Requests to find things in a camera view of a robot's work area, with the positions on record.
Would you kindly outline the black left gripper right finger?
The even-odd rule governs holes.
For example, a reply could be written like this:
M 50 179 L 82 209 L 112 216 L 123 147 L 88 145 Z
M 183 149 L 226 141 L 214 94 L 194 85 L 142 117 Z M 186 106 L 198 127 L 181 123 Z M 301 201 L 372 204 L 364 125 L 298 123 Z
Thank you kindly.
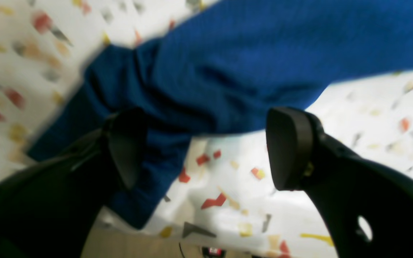
M 339 258 L 413 258 L 413 179 L 360 157 L 313 114 L 267 113 L 269 164 L 278 191 L 304 191 Z

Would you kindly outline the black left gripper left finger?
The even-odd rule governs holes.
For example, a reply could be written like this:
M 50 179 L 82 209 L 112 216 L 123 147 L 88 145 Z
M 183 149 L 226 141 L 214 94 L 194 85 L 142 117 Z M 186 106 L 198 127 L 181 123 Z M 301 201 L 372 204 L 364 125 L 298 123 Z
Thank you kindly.
M 147 117 L 133 108 L 0 182 L 0 258 L 79 258 L 100 210 L 141 173 Z

